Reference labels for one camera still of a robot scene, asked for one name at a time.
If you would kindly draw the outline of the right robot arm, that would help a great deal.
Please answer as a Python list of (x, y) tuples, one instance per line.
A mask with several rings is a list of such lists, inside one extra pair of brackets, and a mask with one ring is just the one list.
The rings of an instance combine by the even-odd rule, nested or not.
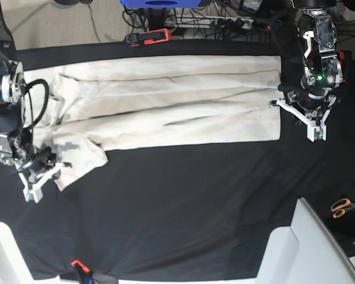
[[(42, 85), (44, 103), (38, 117), (25, 125), (25, 100), (30, 89)], [(49, 85), (43, 79), (26, 83), (22, 63), (8, 29), (0, 3), (0, 162), (14, 166), (26, 183), (31, 185), (56, 174), (57, 155), (50, 146), (38, 149), (33, 143), (34, 127), (40, 122), (49, 101)]]

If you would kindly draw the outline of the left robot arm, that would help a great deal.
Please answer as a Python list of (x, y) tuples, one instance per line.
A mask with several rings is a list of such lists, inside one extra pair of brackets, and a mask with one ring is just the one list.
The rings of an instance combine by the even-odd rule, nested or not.
[(304, 75), (300, 87), (281, 86), (286, 103), (309, 119), (321, 119), (333, 102), (331, 92), (343, 82), (336, 52), (337, 30), (330, 14), (336, 1), (291, 1), (301, 12), (296, 27)]

